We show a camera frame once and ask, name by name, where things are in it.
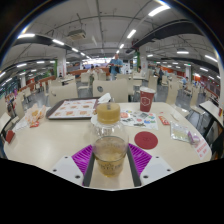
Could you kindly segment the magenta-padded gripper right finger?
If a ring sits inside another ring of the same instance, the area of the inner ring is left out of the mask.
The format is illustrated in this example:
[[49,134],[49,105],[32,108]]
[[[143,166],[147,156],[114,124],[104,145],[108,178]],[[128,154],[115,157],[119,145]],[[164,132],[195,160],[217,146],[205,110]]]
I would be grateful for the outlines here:
[[162,157],[151,156],[133,144],[128,146],[127,156],[135,187],[148,185],[174,173]]

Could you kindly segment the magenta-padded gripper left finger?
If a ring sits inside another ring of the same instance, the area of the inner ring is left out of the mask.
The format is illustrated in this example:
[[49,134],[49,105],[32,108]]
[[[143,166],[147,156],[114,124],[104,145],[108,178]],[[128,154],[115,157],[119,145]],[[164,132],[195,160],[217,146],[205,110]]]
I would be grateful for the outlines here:
[[51,172],[79,186],[88,187],[94,166],[92,146],[88,145],[72,156],[63,156]]

